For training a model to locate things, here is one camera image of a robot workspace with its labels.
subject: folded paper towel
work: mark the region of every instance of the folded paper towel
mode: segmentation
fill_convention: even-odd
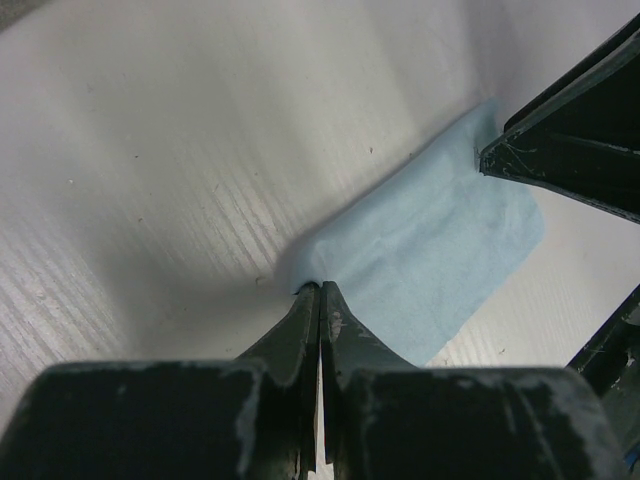
[[[526,186],[477,171],[498,137],[489,101],[316,233],[291,289],[335,281],[353,314],[422,366],[516,270],[544,224]]]

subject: white surface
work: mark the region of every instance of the white surface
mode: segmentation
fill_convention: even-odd
[[[0,34],[0,424],[62,360],[231,357],[295,240],[480,100],[501,121],[640,0],[59,0]],[[536,190],[547,235],[432,362],[565,363],[640,228]]]

